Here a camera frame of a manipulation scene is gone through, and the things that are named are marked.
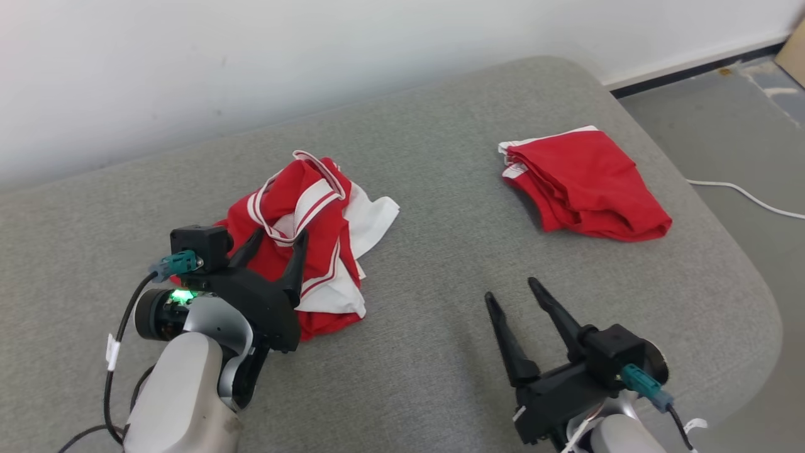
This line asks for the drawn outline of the red shorts with white stripe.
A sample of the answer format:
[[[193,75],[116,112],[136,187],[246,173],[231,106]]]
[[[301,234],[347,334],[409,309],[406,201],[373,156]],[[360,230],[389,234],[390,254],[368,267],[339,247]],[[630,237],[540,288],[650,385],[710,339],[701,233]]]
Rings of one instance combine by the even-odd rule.
[[[497,149],[505,159],[503,179],[532,201],[546,232],[640,243],[664,238],[672,228],[635,161],[595,126],[502,142]]]

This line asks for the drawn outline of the red white basketball jersey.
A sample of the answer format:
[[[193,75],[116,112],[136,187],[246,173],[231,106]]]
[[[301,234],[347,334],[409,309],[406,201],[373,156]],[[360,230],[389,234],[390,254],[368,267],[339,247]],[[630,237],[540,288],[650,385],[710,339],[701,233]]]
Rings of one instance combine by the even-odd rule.
[[[248,267],[276,280],[300,232],[308,233],[304,281],[296,308],[302,341],[339,332],[366,316],[358,263],[390,230],[400,208],[389,197],[371,200],[329,157],[295,151],[292,161],[236,201],[218,225],[234,246],[264,237]]]

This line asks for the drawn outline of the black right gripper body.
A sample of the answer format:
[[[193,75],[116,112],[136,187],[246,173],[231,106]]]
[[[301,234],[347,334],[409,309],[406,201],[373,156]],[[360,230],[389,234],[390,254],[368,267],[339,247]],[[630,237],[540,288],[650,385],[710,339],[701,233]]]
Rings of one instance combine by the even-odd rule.
[[[514,427],[520,441],[526,445],[549,441],[554,447],[564,447],[571,437],[567,435],[571,419],[615,398],[625,385],[620,379],[603,385],[585,364],[567,364],[539,376],[516,378],[514,388]]]

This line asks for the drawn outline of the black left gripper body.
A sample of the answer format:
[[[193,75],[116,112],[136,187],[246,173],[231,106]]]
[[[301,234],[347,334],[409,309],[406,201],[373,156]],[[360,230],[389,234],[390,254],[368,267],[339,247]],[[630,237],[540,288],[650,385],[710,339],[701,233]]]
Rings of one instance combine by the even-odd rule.
[[[252,269],[222,269],[189,275],[189,289],[215,293],[238,310],[264,344],[279,352],[295,352],[301,330],[296,309],[282,290],[282,278],[268,281]]]

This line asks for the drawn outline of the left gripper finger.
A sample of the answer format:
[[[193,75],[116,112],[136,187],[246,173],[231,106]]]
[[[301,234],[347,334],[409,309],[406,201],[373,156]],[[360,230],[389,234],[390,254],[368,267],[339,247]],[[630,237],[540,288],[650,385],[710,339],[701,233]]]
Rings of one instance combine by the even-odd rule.
[[[230,258],[230,269],[247,269],[249,263],[258,254],[262,241],[265,237],[265,230],[257,228],[250,235],[247,241],[239,247]]]
[[[282,290],[289,299],[289,304],[296,309],[302,298],[302,285],[304,284],[304,266],[308,249],[308,231],[302,230],[296,236],[292,247],[290,261],[282,275]]]

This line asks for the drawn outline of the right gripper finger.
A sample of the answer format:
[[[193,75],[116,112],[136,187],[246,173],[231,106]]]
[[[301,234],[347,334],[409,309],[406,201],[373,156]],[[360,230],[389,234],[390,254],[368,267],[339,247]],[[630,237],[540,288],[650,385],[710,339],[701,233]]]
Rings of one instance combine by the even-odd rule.
[[[556,300],[550,291],[534,276],[527,278],[531,292],[540,308],[549,315],[567,348],[569,361],[585,361],[587,357],[586,336],[596,331],[595,326],[581,326],[574,316]]]
[[[534,361],[526,357],[514,333],[507,323],[507,318],[494,293],[485,295],[485,304],[491,319],[492,330],[500,350],[506,375],[511,386],[524,386],[540,378],[540,368]]]

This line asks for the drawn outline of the brown cardboard piece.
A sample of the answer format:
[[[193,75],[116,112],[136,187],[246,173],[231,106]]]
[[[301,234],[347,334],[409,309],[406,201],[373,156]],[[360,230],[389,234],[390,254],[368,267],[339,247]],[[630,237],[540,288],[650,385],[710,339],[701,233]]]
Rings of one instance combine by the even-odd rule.
[[[805,16],[782,46],[774,62],[805,89]]]

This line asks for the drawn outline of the black baseboard strip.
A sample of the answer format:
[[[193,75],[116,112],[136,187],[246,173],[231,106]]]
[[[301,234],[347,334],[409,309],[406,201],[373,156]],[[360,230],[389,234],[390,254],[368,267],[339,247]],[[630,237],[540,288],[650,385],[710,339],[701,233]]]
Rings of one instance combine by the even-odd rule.
[[[767,55],[776,54],[782,49],[783,46],[784,43],[772,44],[769,46],[765,46],[765,48],[759,48],[750,52],[731,55],[730,57],[714,60],[712,62],[708,62],[705,64],[699,64],[689,69],[678,70],[675,72],[671,72],[670,74],[660,75],[659,77],[654,77],[652,79],[640,81],[638,83],[633,83],[631,85],[626,85],[617,89],[610,89],[609,92],[616,99],[625,98],[635,94],[641,94],[641,92],[646,92],[648,90],[656,89],[662,86],[672,85],[673,83],[679,81],[687,80],[702,74],[707,74],[707,72],[712,72],[713,70],[726,68],[727,66],[730,66],[735,63],[742,63],[748,60],[755,60],[761,57],[766,57]]]

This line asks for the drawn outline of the grey fabric sofa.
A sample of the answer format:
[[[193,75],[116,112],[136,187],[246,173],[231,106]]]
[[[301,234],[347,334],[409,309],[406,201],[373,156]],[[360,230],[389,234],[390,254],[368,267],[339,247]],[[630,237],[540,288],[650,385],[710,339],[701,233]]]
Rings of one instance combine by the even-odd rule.
[[[501,178],[499,143],[586,125],[635,161],[667,236],[546,234]],[[598,80],[542,55],[0,197],[0,453],[55,453],[103,421],[106,337],[170,231],[223,218],[297,149],[401,211],[360,259],[365,319],[270,355],[241,453],[551,451],[514,429],[484,301],[541,369],[560,366],[529,276],[581,324],[652,341],[682,419],[719,423],[777,363],[781,316],[741,247]]]

